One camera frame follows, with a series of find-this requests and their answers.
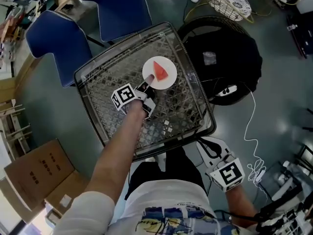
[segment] black and white marker cube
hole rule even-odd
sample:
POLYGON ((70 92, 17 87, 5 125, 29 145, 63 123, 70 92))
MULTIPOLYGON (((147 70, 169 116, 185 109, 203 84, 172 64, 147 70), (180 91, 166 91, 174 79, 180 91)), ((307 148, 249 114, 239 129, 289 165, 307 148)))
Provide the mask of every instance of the black and white marker cube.
POLYGON ((211 180, 223 191, 234 188, 245 178, 243 167, 238 158, 210 173, 211 180))
POLYGON ((126 84, 115 90, 111 96, 111 99, 119 111, 122 106, 130 103, 134 99, 137 99, 137 96, 131 84, 126 84))

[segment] cardboard box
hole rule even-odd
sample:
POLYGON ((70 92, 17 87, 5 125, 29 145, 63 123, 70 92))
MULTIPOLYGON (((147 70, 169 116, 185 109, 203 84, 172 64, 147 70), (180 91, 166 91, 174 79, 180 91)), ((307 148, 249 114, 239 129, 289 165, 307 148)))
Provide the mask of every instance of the cardboard box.
POLYGON ((35 209, 74 167, 58 140, 50 141, 4 168, 11 187, 30 210, 35 209))
POLYGON ((2 79, 0 81, 0 102, 6 102, 15 98, 15 78, 2 79))
POLYGON ((13 191, 6 178, 2 178, 0 180, 0 190, 13 209, 27 224, 29 224, 34 219, 34 217, 36 217, 45 208, 43 201, 32 211, 26 208, 16 193, 13 191))
POLYGON ((71 207, 74 198, 84 192, 88 182, 89 181, 79 174, 78 171, 74 171, 45 198, 45 201, 49 203, 58 214, 64 215, 71 207))

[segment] black bag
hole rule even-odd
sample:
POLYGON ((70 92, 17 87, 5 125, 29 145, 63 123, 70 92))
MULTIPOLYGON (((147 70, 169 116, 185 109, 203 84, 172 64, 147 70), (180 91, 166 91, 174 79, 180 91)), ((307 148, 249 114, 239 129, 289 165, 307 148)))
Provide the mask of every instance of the black bag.
POLYGON ((234 104, 256 90, 263 59, 247 34, 222 28, 188 37, 184 45, 210 103, 234 104), (212 64, 213 58, 208 59, 207 54, 216 55, 216 63, 212 64), (237 86, 235 92, 217 95, 232 85, 237 86))

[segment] white cable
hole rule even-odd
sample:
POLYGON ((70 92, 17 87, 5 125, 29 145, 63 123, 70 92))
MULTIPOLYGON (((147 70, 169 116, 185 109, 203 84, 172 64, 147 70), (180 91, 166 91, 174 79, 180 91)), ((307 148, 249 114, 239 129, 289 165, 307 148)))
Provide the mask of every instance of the white cable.
POLYGON ((256 179, 257 179, 258 175, 260 174, 260 172, 263 171, 263 170, 266 171, 266 166, 264 166, 264 160, 255 155, 256 150, 258 148, 259 141, 257 139, 246 139, 246 132, 248 131, 248 127, 249 127, 249 124, 250 124, 250 122, 251 122, 251 120, 253 118, 255 107, 256 107, 256 103, 255 103, 255 99, 254 99, 253 93, 252 93, 252 91, 250 89, 249 89, 249 91, 251 93, 251 96, 252 96, 252 99, 253 99, 253 102, 254 102, 254 108, 253 108, 253 112, 252 112, 252 115, 250 117, 250 120, 249 120, 248 124, 246 125, 246 131, 245 131, 244 140, 245 141, 256 141, 256 146, 255 146, 255 149, 254 149, 254 152, 253 152, 253 156, 257 160, 255 161, 253 168, 252 168, 252 164, 248 164, 247 165, 247 167, 251 170, 251 172, 250 172, 250 174, 248 176, 248 181, 252 181, 253 184, 255 185, 255 187, 259 188, 265 194, 266 200, 268 200, 268 196, 265 193, 265 191, 263 189, 261 189, 259 186, 257 186, 257 183, 261 182, 261 180, 258 181, 258 182, 256 181, 256 179))

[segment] blue chair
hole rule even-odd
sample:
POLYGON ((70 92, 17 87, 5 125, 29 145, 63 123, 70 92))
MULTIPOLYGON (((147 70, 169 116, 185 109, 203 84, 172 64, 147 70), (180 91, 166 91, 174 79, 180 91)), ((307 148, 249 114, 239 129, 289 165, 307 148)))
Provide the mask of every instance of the blue chair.
POLYGON ((32 55, 52 53, 64 88, 73 84, 74 72, 92 58, 82 29, 72 19, 45 11, 30 26, 26 40, 32 55))
POLYGON ((98 4, 103 42, 120 38, 151 26, 146 0, 87 0, 98 4))

